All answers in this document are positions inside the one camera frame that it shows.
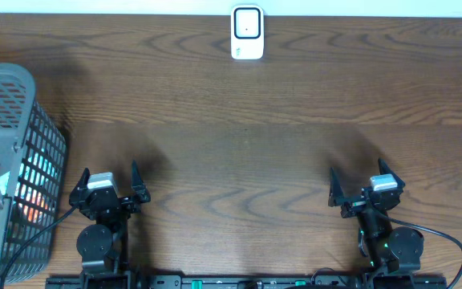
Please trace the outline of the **orange Kleenex tissue pack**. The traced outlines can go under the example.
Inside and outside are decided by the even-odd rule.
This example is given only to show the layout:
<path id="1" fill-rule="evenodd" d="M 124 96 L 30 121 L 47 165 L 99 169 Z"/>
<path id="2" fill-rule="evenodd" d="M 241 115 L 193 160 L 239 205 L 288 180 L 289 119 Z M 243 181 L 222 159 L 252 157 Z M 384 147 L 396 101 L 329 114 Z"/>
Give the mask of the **orange Kleenex tissue pack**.
<path id="1" fill-rule="evenodd" d="M 44 193 L 28 187 L 19 194 L 18 212 L 31 223 L 40 223 L 51 211 L 51 200 Z"/>

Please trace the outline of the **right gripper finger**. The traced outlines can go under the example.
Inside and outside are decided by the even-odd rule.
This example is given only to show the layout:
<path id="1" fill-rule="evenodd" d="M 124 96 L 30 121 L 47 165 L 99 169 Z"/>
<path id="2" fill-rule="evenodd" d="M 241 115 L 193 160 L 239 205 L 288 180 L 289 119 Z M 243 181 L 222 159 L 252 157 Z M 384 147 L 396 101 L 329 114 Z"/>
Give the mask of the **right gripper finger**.
<path id="1" fill-rule="evenodd" d="M 381 174 L 390 174 L 393 176 L 397 183 L 397 187 L 402 189 L 406 184 L 405 182 L 387 165 L 383 158 L 378 159 L 379 172 Z"/>
<path id="2" fill-rule="evenodd" d="M 342 187 L 340 185 L 338 175 L 333 168 L 330 168 L 330 198 L 343 197 Z"/>

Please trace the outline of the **teal wet wipes pack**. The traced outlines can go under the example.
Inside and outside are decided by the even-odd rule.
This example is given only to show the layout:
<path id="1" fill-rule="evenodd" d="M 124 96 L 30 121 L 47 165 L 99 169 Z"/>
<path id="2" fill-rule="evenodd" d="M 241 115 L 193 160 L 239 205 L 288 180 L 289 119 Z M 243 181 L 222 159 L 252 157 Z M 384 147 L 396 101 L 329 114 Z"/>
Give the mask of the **teal wet wipes pack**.
<path id="1" fill-rule="evenodd" d="M 22 159 L 18 171 L 15 197 L 30 200 L 33 197 L 57 197 L 59 170 L 40 152 L 31 151 Z"/>

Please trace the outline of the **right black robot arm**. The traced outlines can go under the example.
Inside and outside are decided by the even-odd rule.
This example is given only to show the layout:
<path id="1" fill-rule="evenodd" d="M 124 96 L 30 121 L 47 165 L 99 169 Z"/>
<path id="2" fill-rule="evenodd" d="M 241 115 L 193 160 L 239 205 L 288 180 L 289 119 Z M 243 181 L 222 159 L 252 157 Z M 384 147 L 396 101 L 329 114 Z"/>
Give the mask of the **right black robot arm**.
<path id="1" fill-rule="evenodd" d="M 363 287 L 415 288 L 414 272 L 420 269 L 424 237 L 408 226 L 392 226 L 387 212 L 400 203 L 405 183 L 384 160 L 379 159 L 378 165 L 379 174 L 352 197 L 344 194 L 338 174 L 331 169 L 328 206 L 338 206 L 342 218 L 358 219 L 359 248 L 372 265 L 363 274 Z"/>

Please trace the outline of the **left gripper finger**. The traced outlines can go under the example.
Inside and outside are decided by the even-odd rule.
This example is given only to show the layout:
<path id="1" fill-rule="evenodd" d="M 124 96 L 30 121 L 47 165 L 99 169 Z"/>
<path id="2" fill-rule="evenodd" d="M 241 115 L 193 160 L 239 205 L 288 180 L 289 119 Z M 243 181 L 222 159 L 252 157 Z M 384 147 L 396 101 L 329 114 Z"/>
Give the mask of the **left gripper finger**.
<path id="1" fill-rule="evenodd" d="M 89 168 L 85 168 L 75 188 L 73 189 L 74 194 L 82 194 L 87 189 L 87 183 L 90 176 L 91 174 Z"/>
<path id="2" fill-rule="evenodd" d="M 136 161 L 132 162 L 132 189 L 139 195 L 145 195 L 146 193 L 146 186 L 142 180 Z"/>

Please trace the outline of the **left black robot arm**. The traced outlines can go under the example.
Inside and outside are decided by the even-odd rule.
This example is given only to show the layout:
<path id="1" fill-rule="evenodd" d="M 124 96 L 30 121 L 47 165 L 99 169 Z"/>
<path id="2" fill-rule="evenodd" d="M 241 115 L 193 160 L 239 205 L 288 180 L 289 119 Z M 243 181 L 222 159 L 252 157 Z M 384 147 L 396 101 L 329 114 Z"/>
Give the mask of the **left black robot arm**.
<path id="1" fill-rule="evenodd" d="M 79 234 L 76 249 L 82 258 L 82 288 L 141 288 L 143 276 L 129 265 L 128 220 L 151 201 L 150 193 L 132 162 L 133 194 L 118 195 L 112 173 L 90 174 L 85 169 L 71 191 L 69 204 L 94 223 Z"/>

